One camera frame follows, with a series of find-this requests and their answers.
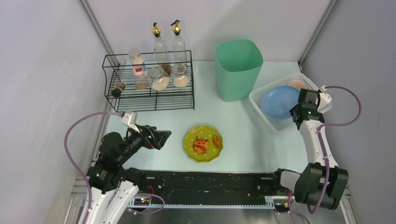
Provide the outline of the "tall jar blue label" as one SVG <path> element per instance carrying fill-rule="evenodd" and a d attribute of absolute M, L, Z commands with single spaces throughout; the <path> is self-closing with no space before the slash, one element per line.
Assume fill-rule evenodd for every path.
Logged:
<path fill-rule="evenodd" d="M 144 65 L 144 59 L 141 56 L 141 51 L 137 48 L 132 48 L 128 51 L 128 57 L 132 65 Z"/>

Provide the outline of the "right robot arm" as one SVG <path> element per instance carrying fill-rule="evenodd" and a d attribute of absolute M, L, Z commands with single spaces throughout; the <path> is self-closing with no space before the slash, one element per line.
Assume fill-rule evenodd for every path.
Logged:
<path fill-rule="evenodd" d="M 330 101 L 324 91 L 301 89 L 290 114 L 303 137 L 308 164 L 300 174 L 282 168 L 274 172 L 275 187 L 290 190 L 296 202 L 313 206 L 313 210 L 335 210 L 349 180 L 348 171 L 334 160 L 325 135 L 322 112 Z"/>

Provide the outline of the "round glass jar silver lid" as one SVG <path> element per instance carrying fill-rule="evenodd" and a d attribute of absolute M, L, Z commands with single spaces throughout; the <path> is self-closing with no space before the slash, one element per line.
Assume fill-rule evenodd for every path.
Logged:
<path fill-rule="evenodd" d="M 152 80 L 151 88 L 153 90 L 163 91 L 168 87 L 170 77 L 162 67 L 152 67 L 149 71 L 149 76 Z"/>

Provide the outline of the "small black cap spice bottle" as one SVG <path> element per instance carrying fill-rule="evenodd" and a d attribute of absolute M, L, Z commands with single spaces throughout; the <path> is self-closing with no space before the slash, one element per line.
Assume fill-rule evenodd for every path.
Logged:
<path fill-rule="evenodd" d="M 114 98 L 119 98 L 122 94 L 122 92 L 124 91 L 124 89 L 126 88 L 127 84 L 125 82 L 118 82 L 116 87 L 114 87 L 111 91 L 111 95 Z"/>

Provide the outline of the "pink lid spice shaker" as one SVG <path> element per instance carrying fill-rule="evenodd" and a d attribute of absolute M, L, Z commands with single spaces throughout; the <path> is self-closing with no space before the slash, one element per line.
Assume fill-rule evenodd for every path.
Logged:
<path fill-rule="evenodd" d="M 144 90 L 148 86 L 146 76 L 144 74 L 144 69 L 141 65 L 133 65 L 134 73 L 134 86 L 137 90 Z"/>

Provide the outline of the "blue plate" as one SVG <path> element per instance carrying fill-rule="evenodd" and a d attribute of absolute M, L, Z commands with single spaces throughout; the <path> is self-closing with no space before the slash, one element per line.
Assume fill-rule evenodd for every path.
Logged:
<path fill-rule="evenodd" d="M 274 119 L 291 119 L 290 110 L 298 104 L 300 90 L 288 86 L 276 86 L 268 90 L 261 99 L 265 115 Z"/>

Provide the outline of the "green dotted plate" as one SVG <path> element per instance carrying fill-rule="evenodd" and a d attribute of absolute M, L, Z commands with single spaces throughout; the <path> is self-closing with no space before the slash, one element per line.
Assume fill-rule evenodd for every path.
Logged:
<path fill-rule="evenodd" d="M 223 150 L 223 136 L 209 125 L 196 126 L 183 137 L 183 149 L 196 162 L 211 162 Z"/>

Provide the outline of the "oil bottle gold spout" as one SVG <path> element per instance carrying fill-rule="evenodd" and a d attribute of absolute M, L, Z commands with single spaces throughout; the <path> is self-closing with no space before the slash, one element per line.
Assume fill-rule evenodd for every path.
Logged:
<path fill-rule="evenodd" d="M 184 64 L 187 66 L 187 52 L 186 43 L 184 38 L 181 36 L 181 27 L 179 25 L 180 20 L 175 20 L 171 26 L 174 34 L 174 40 L 172 44 L 174 58 L 176 63 Z"/>
<path fill-rule="evenodd" d="M 166 42 L 161 37 L 161 29 L 157 26 L 157 22 L 153 23 L 152 34 L 154 35 L 153 50 L 158 65 L 168 74 L 171 74 L 170 56 L 167 51 Z"/>

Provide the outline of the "pink mug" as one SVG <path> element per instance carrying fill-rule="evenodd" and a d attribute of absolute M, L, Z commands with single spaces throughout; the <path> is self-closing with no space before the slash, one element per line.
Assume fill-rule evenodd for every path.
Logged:
<path fill-rule="evenodd" d="M 294 88 L 296 88 L 298 90 L 306 89 L 305 83 L 303 81 L 300 81 L 300 80 L 291 80 L 289 82 L 289 86 L 294 87 Z"/>

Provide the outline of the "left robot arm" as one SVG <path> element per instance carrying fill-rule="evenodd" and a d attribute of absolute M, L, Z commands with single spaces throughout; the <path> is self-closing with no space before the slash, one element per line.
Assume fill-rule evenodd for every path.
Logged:
<path fill-rule="evenodd" d="M 155 126 L 128 128 L 125 136 L 118 132 L 104 135 L 99 157 L 87 171 L 88 196 L 80 224 L 116 224 L 133 197 L 147 186 L 146 173 L 123 165 L 140 150 L 160 150 L 172 132 Z"/>

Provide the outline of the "black wire rack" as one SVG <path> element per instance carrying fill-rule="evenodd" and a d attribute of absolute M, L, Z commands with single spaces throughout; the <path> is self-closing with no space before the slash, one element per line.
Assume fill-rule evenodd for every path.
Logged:
<path fill-rule="evenodd" d="M 172 75 L 168 87 L 163 91 L 155 91 L 151 88 L 152 80 L 150 77 L 147 77 L 148 87 L 146 89 L 135 89 L 133 66 L 128 54 L 105 55 L 102 63 L 106 80 L 104 96 L 112 109 L 116 112 L 195 109 L 192 52 L 191 50 L 186 52 L 190 83 L 184 88 L 177 88 L 173 85 L 175 76 Z M 114 98 L 111 91 L 118 82 L 125 82 L 127 86 L 119 98 Z"/>

